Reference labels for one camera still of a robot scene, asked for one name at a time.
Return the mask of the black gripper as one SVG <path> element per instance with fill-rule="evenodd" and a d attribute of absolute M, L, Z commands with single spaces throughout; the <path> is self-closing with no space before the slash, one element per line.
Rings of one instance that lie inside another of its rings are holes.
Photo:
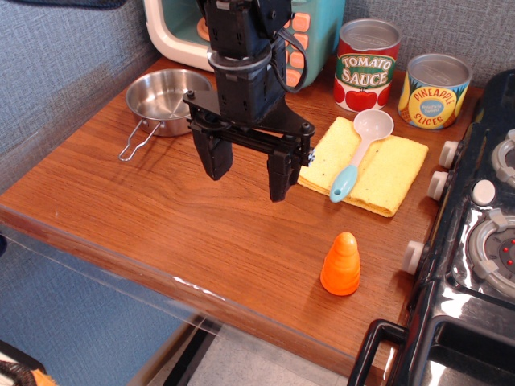
<path fill-rule="evenodd" d="M 280 202 L 314 159 L 314 126 L 290 109 L 286 94 L 286 44 L 268 41 L 254 55 L 237 58 L 213 48 L 208 64 L 216 90 L 187 92 L 189 128 L 206 174 L 220 180 L 233 164 L 233 144 L 268 154 L 270 199 Z"/>

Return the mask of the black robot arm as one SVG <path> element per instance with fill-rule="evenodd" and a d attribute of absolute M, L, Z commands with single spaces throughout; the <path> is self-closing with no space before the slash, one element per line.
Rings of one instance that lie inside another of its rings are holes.
<path fill-rule="evenodd" d="M 233 145 L 267 154 L 270 198 L 285 199 L 301 167 L 314 158 L 315 127 L 287 105 L 301 89 L 286 83 L 286 45 L 302 44 L 286 29 L 289 1 L 200 1 L 208 28 L 208 63 L 216 90 L 189 91 L 189 128 L 206 173 L 220 179 L 233 164 Z"/>

